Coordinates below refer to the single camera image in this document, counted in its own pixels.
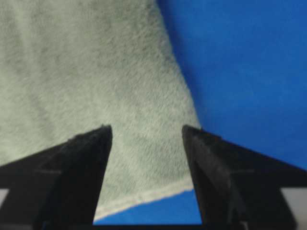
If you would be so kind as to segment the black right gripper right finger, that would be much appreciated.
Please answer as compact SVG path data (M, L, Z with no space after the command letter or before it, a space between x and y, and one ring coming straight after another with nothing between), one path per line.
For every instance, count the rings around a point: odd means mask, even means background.
M188 125L182 138L206 227L306 229L306 170Z

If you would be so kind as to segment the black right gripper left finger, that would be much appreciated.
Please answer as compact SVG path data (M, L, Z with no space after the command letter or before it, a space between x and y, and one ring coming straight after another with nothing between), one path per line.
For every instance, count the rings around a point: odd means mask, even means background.
M3 230L91 225L112 147L103 125L0 168Z

